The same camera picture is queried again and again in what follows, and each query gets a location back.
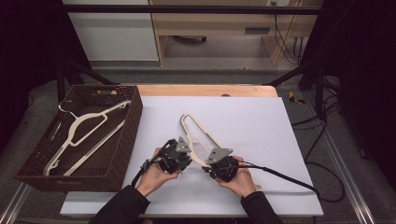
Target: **person's arm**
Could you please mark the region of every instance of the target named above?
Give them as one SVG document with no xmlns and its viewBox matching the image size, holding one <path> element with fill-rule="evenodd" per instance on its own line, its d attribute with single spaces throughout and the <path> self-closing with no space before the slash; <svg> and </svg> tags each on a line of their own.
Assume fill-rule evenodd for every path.
<svg viewBox="0 0 396 224">
<path fill-rule="evenodd" d="M 160 151 L 157 148 L 153 157 Z M 164 172 L 158 163 L 151 164 L 143 173 L 136 189 L 128 185 L 118 192 L 90 221 L 90 224 L 134 223 L 149 206 L 147 196 L 162 186 L 166 181 L 177 178 L 180 172 L 171 175 Z"/>
<path fill-rule="evenodd" d="M 239 165 L 245 165 L 243 159 L 234 156 Z M 216 179 L 221 187 L 230 189 L 236 196 L 241 198 L 241 204 L 245 212 L 254 224 L 278 224 L 283 223 L 268 203 L 262 191 L 256 191 L 253 179 L 248 168 L 239 168 L 235 177 L 230 182 Z"/>
</svg>

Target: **hand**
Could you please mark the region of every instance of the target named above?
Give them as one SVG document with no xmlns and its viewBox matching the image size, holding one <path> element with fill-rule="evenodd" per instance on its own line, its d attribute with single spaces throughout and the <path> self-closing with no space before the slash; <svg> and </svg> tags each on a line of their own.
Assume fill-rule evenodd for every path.
<svg viewBox="0 0 396 224">
<path fill-rule="evenodd" d="M 233 158 L 238 160 L 239 165 L 246 165 L 243 162 L 244 159 L 241 157 L 233 156 Z M 256 191 L 248 168 L 238 168 L 235 177 L 228 183 L 218 178 L 216 178 L 216 181 L 218 181 L 221 187 L 232 190 L 239 198 L 247 197 L 249 194 Z"/>
<path fill-rule="evenodd" d="M 157 155 L 157 153 L 161 150 L 160 147 L 155 149 L 154 157 Z M 142 177 L 140 178 L 139 185 L 137 186 L 137 190 L 145 197 L 149 196 L 150 193 L 158 189 L 160 186 L 163 185 L 168 180 L 171 179 L 176 179 L 178 174 L 180 174 L 181 171 L 176 171 L 172 173 L 171 175 L 164 172 L 163 169 L 161 169 L 160 164 L 158 162 L 153 163 L 150 165 L 150 167 L 147 169 L 145 173 L 142 174 Z"/>
</svg>

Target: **brown wicker basket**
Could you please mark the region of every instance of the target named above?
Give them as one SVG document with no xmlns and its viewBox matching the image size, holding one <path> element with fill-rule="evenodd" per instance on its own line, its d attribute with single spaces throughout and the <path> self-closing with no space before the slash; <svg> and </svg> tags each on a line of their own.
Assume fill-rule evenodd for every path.
<svg viewBox="0 0 396 224">
<path fill-rule="evenodd" d="M 43 191 L 119 191 L 131 158 L 143 110 L 138 88 L 76 85 L 71 88 L 62 104 L 63 110 L 80 117 L 88 113 L 102 112 L 126 100 L 131 100 L 131 103 L 123 109 L 108 113 L 104 124 L 78 146 L 68 146 L 59 158 L 58 166 L 49 175 L 43 175 L 45 166 L 67 139 L 69 128 L 75 121 L 71 113 L 58 110 L 15 178 Z M 121 129 L 105 141 L 73 174 L 64 176 L 70 167 L 123 120 L 125 123 Z M 83 121 L 77 127 L 72 141 L 76 143 L 101 121 L 102 117 Z"/>
</svg>

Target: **white cabinet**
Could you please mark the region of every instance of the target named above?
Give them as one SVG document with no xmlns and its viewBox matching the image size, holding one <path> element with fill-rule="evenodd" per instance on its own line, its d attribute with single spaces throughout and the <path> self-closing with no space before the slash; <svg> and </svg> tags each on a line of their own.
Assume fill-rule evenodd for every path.
<svg viewBox="0 0 396 224">
<path fill-rule="evenodd" d="M 64 4 L 147 5 L 145 0 L 64 0 Z M 158 61 L 149 13 L 69 13 L 90 61 Z"/>
</svg>

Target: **electrical wire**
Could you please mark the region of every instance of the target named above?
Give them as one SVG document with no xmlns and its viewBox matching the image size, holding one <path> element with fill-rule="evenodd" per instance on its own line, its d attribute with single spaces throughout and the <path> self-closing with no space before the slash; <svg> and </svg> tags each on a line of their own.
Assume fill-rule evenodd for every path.
<svg viewBox="0 0 396 224">
<path fill-rule="evenodd" d="M 276 18 L 276 14 L 274 15 L 274 18 L 275 18 L 275 41 L 276 41 L 277 45 L 280 47 L 280 49 L 282 50 L 282 53 L 285 55 L 286 60 L 288 60 L 289 63 L 297 64 L 297 61 L 296 61 L 293 57 L 291 57 L 291 54 L 290 54 L 289 49 L 288 49 L 288 46 L 286 45 L 286 42 L 285 42 L 285 40 L 283 39 L 283 36 L 282 36 L 282 34 L 280 33 L 280 31 L 279 31 L 279 29 L 278 29 L 278 27 L 277 27 L 277 18 Z M 283 45 L 285 46 L 286 52 L 289 54 L 289 57 L 291 57 L 291 58 L 294 60 L 294 62 L 291 62 L 291 61 L 290 61 L 290 59 L 289 59 L 289 57 L 288 57 L 288 54 L 286 54 L 284 48 L 282 48 L 282 46 L 279 44 L 279 41 L 277 41 L 277 34 L 276 34 L 276 33 L 279 33 L 280 39 L 282 40 Z"/>
<path fill-rule="evenodd" d="M 321 122 L 320 124 L 311 126 L 311 127 L 309 127 L 309 128 L 299 128 L 299 129 L 293 128 L 293 130 L 294 130 L 294 131 L 300 131 L 300 130 L 313 130 L 313 129 L 317 128 L 318 126 L 321 126 L 322 124 L 324 124 L 324 122 Z"/>
<path fill-rule="evenodd" d="M 327 121 L 324 122 L 324 126 L 323 126 L 322 130 L 320 131 L 320 134 L 318 135 L 317 139 L 315 139 L 315 142 L 312 145 L 312 147 L 309 148 L 308 153 L 306 153 L 306 155 L 304 157 L 304 162 L 306 162 L 308 160 L 309 155 L 311 155 L 312 151 L 314 150 L 315 146 L 317 145 L 317 142 L 319 141 L 320 137 L 323 135 L 324 130 L 326 129 L 326 125 L 327 125 Z"/>
<path fill-rule="evenodd" d="M 337 179 L 337 181 L 340 183 L 342 191 L 341 191 L 341 196 L 338 199 L 336 199 L 337 202 L 335 202 L 335 203 L 339 203 L 345 198 L 345 196 L 346 196 L 346 187 L 345 187 L 343 181 L 341 180 L 341 178 L 335 172 L 333 172 L 332 170 L 330 170 L 326 166 L 324 166 L 322 164 L 319 164 L 319 163 L 316 163 L 316 162 L 313 162 L 313 161 L 307 161 L 305 164 L 306 165 L 316 165 L 316 166 L 324 169 L 325 171 L 329 172 L 332 176 L 334 176 Z"/>
<path fill-rule="evenodd" d="M 335 103 L 331 104 L 328 108 L 326 108 L 324 111 L 327 112 L 327 111 L 329 111 L 333 107 L 336 107 L 339 104 L 340 104 L 339 102 L 335 102 Z M 292 123 L 291 127 L 295 127 L 295 126 L 298 126 L 298 125 L 301 125 L 301 124 L 305 124 L 305 123 L 308 123 L 308 122 L 313 121 L 315 119 L 318 119 L 318 115 L 315 115 L 314 117 L 309 118 L 309 119 L 305 119 L 305 120 L 302 120 L 302 121 L 298 121 L 298 122 Z"/>
<path fill-rule="evenodd" d="M 298 40 L 298 37 L 295 36 L 294 37 L 294 41 L 293 41 L 293 57 L 297 61 L 297 64 L 300 65 L 301 59 L 303 58 L 302 52 L 303 52 L 303 41 L 304 41 L 304 38 L 302 36 L 300 37 L 300 47 L 298 49 L 298 52 L 296 52 L 296 50 L 297 50 L 297 40 Z"/>
<path fill-rule="evenodd" d="M 330 95 L 330 96 L 326 97 L 326 99 L 324 99 L 324 102 L 328 102 L 333 97 L 338 97 L 338 94 L 333 94 L 333 95 Z"/>
<path fill-rule="evenodd" d="M 248 162 L 248 161 L 244 161 L 244 163 L 246 163 L 246 164 L 248 164 L 248 165 L 238 165 L 238 166 L 230 166 L 230 167 L 221 167 L 221 168 L 217 168 L 217 169 L 214 169 L 214 170 L 226 170 L 226 169 L 235 169 L 235 168 L 253 168 L 253 169 L 260 169 L 260 170 L 263 170 L 264 172 L 267 172 L 267 173 L 269 173 L 269 174 L 271 174 L 271 175 L 276 175 L 276 176 L 278 176 L 278 177 L 280 177 L 280 178 L 282 178 L 282 179 L 285 179 L 285 180 L 287 180 L 287 181 L 289 181 L 289 182 L 291 182 L 291 183 L 294 183 L 294 184 L 296 184 L 296 185 L 300 185 L 300 186 L 302 186 L 302 187 L 304 187 L 304 188 L 307 188 L 307 189 L 310 189 L 310 190 L 314 191 L 314 192 L 317 194 L 318 199 L 319 199 L 320 201 L 323 201 L 323 202 L 327 202 L 327 203 L 339 203 L 339 202 L 341 202 L 341 201 L 344 199 L 344 197 L 345 197 L 345 186 L 344 186 L 344 184 L 342 183 L 341 179 L 340 179 L 338 176 L 336 176 L 335 174 L 334 174 L 335 177 L 340 181 L 340 184 L 341 184 L 341 187 L 342 187 L 341 196 L 340 196 L 339 198 L 337 198 L 337 199 L 326 199 L 326 198 L 323 198 L 323 197 L 321 196 L 319 190 L 317 190 L 315 187 L 310 186 L 310 185 L 308 185 L 308 184 L 305 184 L 304 182 L 302 182 L 302 181 L 300 181 L 300 180 L 291 178 L 291 177 L 286 176 L 286 175 L 282 175 L 281 173 L 279 173 L 279 172 L 277 172 L 277 171 L 275 171 L 275 170 L 272 170 L 272 169 L 267 168 L 267 167 L 264 167 L 264 166 L 258 166 L 258 165 L 255 165 L 255 164 L 251 163 L 251 162 Z"/>
<path fill-rule="evenodd" d="M 316 66 L 318 63 L 320 63 L 320 60 L 322 60 L 322 56 L 324 55 L 325 52 L 325 46 L 328 45 L 329 43 L 329 39 L 333 38 L 333 36 L 335 35 L 335 30 L 338 28 L 338 26 L 340 25 L 340 23 L 343 21 L 343 19 L 347 16 L 348 11 L 351 9 L 351 7 L 355 4 L 356 0 L 352 0 L 353 2 L 351 2 L 347 7 L 346 10 L 344 11 L 343 15 L 341 16 L 341 18 L 335 23 L 335 25 L 332 27 L 332 29 L 330 30 L 330 32 L 328 32 L 323 38 L 322 41 L 318 44 L 317 46 L 317 50 L 314 51 L 314 53 L 312 54 L 312 57 L 307 60 L 305 63 L 303 63 L 301 66 L 298 66 L 297 68 L 295 68 L 294 70 L 288 72 L 286 75 L 284 75 L 281 78 L 277 78 L 274 81 L 271 81 L 269 83 L 266 84 L 262 84 L 263 86 L 273 86 L 276 87 L 277 85 L 283 83 L 285 80 L 288 80 L 298 74 L 304 73 L 305 69 L 311 69 L 312 66 Z"/>
<path fill-rule="evenodd" d="M 146 170 L 150 167 L 151 164 L 159 162 L 158 158 L 160 157 L 161 153 L 163 150 L 165 150 L 166 147 L 168 147 L 170 145 L 170 141 L 167 141 L 163 147 L 161 148 L 161 150 L 151 159 L 151 160 L 146 160 L 143 165 L 140 167 L 139 172 L 137 172 L 136 176 L 134 177 L 134 179 L 132 180 L 131 186 L 135 187 L 137 181 L 139 180 L 140 176 L 146 172 Z"/>
</svg>

